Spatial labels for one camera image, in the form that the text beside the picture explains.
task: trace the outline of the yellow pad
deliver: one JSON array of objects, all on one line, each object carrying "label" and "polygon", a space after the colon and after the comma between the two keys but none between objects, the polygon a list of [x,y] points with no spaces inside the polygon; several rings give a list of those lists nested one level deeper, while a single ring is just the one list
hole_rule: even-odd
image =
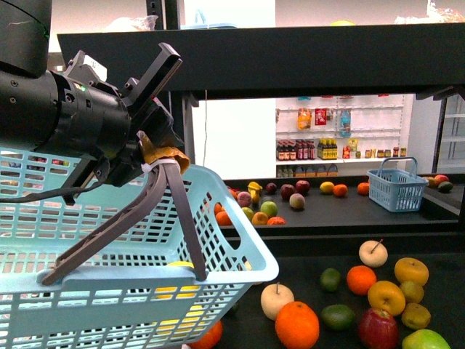
[{"label": "yellow pad", "polygon": [[160,159],[173,158],[181,167],[181,175],[189,167],[190,159],[178,148],[155,148],[153,143],[150,141],[149,137],[147,137],[147,135],[144,132],[140,132],[140,134],[142,136],[140,138],[139,144],[141,147],[142,155],[144,156],[144,160],[147,164],[152,164],[153,162]]}]

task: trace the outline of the basket handle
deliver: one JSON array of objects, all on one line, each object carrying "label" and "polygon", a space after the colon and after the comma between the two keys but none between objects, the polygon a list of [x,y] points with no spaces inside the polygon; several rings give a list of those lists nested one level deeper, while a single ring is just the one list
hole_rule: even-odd
[{"label": "basket handle", "polygon": [[55,262],[55,267],[40,282],[49,286],[98,253],[111,241],[149,215],[160,202],[169,184],[174,205],[177,209],[182,232],[185,235],[187,250],[194,264],[197,279],[206,280],[206,267],[201,245],[192,219],[189,201],[179,171],[179,164],[173,159],[164,160],[155,169],[148,172],[144,190],[129,205],[109,220],[101,224],[77,244],[63,252]]},{"label": "basket handle", "polygon": [[376,176],[382,177],[384,164],[387,163],[388,161],[391,161],[391,160],[395,160],[395,161],[413,160],[413,166],[412,166],[412,168],[410,170],[410,173],[408,175],[410,177],[412,177],[412,175],[414,177],[416,177],[416,171],[418,169],[419,163],[417,162],[417,160],[413,156],[403,156],[403,157],[400,157],[400,158],[387,158],[387,159],[384,159],[383,162],[381,162],[381,165],[379,165],[379,169],[378,169],[378,172],[376,173]]}]

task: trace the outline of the plastic basket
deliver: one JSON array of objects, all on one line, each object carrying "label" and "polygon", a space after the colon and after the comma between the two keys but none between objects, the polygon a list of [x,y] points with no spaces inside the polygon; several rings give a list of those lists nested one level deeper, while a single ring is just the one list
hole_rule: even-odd
[{"label": "plastic basket", "polygon": [[[388,161],[393,160],[413,160],[412,170],[406,172],[383,168]],[[390,212],[418,211],[428,181],[416,175],[417,168],[417,160],[410,156],[385,159],[379,169],[368,171],[370,199]]]},{"label": "plastic basket", "polygon": [[[2,197],[62,185],[76,159],[1,152]],[[191,165],[183,175],[203,258],[197,281],[169,189],[142,221],[61,282],[38,280],[59,254],[135,198],[140,177],[122,188],[104,185],[66,206],[61,198],[0,206],[0,348],[166,348],[198,340],[278,264],[214,172]],[[239,245],[214,217],[219,202]]]}]

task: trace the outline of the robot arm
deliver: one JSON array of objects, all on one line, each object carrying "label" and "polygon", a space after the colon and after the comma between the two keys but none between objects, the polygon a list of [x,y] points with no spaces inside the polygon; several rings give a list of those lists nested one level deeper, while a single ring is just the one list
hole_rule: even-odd
[{"label": "robot arm", "polygon": [[[101,81],[84,52],[63,74],[46,70],[51,0],[0,0],[0,146],[81,158],[64,184],[63,195],[88,190],[88,181],[122,186],[142,174],[137,132],[156,146],[180,146],[173,118],[156,95],[181,64],[168,45],[136,80],[120,91]],[[99,168],[109,163],[108,176]]]}]

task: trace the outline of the zip tie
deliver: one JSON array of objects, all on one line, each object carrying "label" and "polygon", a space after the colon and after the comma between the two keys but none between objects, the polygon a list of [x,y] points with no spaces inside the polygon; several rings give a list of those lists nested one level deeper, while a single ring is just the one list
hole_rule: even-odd
[{"label": "zip tie", "polygon": [[152,171],[158,165],[162,165],[162,164],[176,164],[177,169],[179,170],[179,172],[181,172],[181,166],[174,159],[159,159],[159,160],[154,161],[152,164],[142,164],[141,167],[144,173],[148,173]]}]

